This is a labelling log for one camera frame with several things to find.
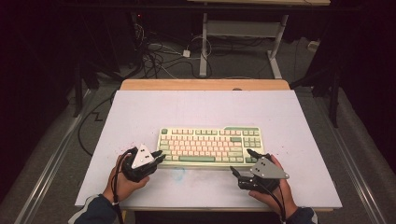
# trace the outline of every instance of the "desk leg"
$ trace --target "desk leg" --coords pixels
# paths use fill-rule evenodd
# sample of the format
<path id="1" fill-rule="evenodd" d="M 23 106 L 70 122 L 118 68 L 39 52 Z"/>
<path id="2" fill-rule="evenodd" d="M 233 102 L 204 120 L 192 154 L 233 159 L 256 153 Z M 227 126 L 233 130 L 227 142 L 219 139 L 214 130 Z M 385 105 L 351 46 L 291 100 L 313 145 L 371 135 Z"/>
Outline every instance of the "desk leg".
<path id="1" fill-rule="evenodd" d="M 282 40 L 282 35 L 283 35 L 283 32 L 285 31 L 286 22 L 288 21 L 288 17 L 289 17 L 289 15 L 284 15 L 282 17 L 282 21 L 279 25 L 279 28 L 278 28 L 278 31 L 276 34 L 274 47 L 272 50 L 267 51 L 268 60 L 271 64 L 274 78 L 282 78 L 282 76 L 280 75 L 279 66 L 277 65 L 277 62 L 276 62 L 276 53 L 277 53 L 277 49 L 279 48 L 280 41 Z"/>
<path id="2" fill-rule="evenodd" d="M 206 38 L 207 38 L 207 13 L 204 13 L 203 27 L 202 27 L 202 52 L 201 62 L 199 66 L 199 77 L 206 77 L 206 60 L 207 60 L 207 49 L 206 49 Z"/>

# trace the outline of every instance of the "forearm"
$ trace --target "forearm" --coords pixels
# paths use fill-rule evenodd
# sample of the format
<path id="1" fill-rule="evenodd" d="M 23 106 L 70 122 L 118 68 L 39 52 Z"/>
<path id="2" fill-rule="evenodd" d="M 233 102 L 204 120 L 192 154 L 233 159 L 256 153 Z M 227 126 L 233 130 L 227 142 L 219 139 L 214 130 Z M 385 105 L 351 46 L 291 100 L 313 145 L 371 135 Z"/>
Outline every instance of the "forearm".
<path id="1" fill-rule="evenodd" d="M 111 224 L 116 218 L 113 205 L 102 194 L 87 199 L 84 207 L 75 213 L 69 224 Z"/>

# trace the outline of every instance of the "person's left hand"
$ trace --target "person's left hand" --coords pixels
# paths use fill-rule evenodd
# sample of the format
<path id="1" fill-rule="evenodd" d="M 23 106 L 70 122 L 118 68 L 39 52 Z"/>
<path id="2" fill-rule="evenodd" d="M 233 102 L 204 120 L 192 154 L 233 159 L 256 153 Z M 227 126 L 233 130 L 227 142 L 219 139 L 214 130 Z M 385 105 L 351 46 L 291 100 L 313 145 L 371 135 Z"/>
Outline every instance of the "person's left hand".
<path id="1" fill-rule="evenodd" d="M 107 186 L 105 191 L 103 192 L 103 196 L 107 198 L 111 203 L 114 203 L 113 199 L 113 191 L 111 185 L 114 183 L 114 174 L 116 173 L 117 167 L 114 167 L 111 170 L 110 176 L 108 177 Z M 140 182 L 135 183 L 131 180 L 128 180 L 125 175 L 122 173 L 121 169 L 119 169 L 118 180 L 117 180 L 117 195 L 119 196 L 119 202 L 127 199 L 135 190 L 141 189 L 146 186 L 149 182 L 149 177 L 146 176 Z"/>

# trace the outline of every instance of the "hand-mounted device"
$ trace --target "hand-mounted device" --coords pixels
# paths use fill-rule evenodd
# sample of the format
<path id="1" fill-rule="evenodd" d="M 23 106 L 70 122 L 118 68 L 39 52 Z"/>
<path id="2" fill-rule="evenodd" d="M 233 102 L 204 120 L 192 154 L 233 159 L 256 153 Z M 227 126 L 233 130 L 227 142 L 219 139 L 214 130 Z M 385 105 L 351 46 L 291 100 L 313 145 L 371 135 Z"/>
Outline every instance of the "hand-mounted device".
<path id="1" fill-rule="evenodd" d="M 144 177 L 153 174 L 157 170 L 157 165 L 163 162 L 165 155 L 161 155 L 162 151 L 149 152 L 145 145 L 140 145 L 140 148 L 134 147 L 128 149 L 122 154 L 120 160 L 117 162 L 118 171 L 120 168 L 125 177 L 134 182 L 140 182 Z M 119 196 L 117 194 L 117 182 L 119 172 L 116 172 L 111 181 L 113 190 L 114 209 L 119 217 L 120 224 L 123 224 L 122 214 L 119 205 Z"/>
<path id="2" fill-rule="evenodd" d="M 285 207 L 282 206 L 279 199 L 273 194 L 273 191 L 279 186 L 279 179 L 289 179 L 289 175 L 273 164 L 269 154 L 262 155 L 250 148 L 247 152 L 251 157 L 257 160 L 256 164 L 250 168 L 250 172 L 253 176 L 242 176 L 235 168 L 230 166 L 233 175 L 238 179 L 238 187 L 240 189 L 256 190 L 260 193 L 271 195 L 280 208 L 282 221 L 285 221 Z M 283 202 L 282 189 L 280 189 L 280 194 Z"/>
<path id="3" fill-rule="evenodd" d="M 139 149 L 134 147 L 128 151 L 131 156 L 125 158 L 121 170 L 127 179 L 136 183 L 153 174 L 157 170 L 157 165 L 165 158 L 165 155 L 161 155 L 162 151 L 150 153 L 143 144 Z"/>

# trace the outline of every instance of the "desk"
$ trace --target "desk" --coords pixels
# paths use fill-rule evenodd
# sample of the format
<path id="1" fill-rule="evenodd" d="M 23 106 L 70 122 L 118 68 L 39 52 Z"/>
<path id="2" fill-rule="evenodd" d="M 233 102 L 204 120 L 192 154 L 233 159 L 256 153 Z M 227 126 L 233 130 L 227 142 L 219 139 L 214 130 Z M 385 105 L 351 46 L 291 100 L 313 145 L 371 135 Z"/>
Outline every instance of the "desk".
<path id="1" fill-rule="evenodd" d="M 169 91 L 170 86 L 179 91 Z M 298 99 L 286 87 L 284 80 L 125 80 L 110 109 L 76 205 L 82 206 L 86 198 L 103 191 L 109 171 L 126 149 L 141 143 L 155 148 L 161 127 L 199 124 L 261 127 L 266 152 L 275 154 L 290 175 L 295 202 L 322 210 L 340 208 Z M 234 88 L 244 91 L 229 91 Z M 268 211 L 237 187 L 231 171 L 184 169 L 157 170 L 148 184 L 121 206 L 135 211 Z"/>
<path id="2" fill-rule="evenodd" d="M 283 6 L 328 6 L 330 0 L 190 0 L 193 2 L 203 2 L 206 5 L 211 3 L 236 3 L 253 5 L 283 5 Z M 283 15 L 280 22 L 245 22 L 245 21 L 210 21 L 207 13 L 203 18 L 202 33 L 202 53 L 200 62 L 200 77 L 206 77 L 207 65 L 207 36 L 208 35 L 231 35 L 231 36 L 252 36 L 252 37 L 273 37 L 275 39 L 272 50 L 267 51 L 267 56 L 274 78 L 282 78 L 276 62 L 276 53 L 282 40 L 283 32 L 289 15 Z"/>

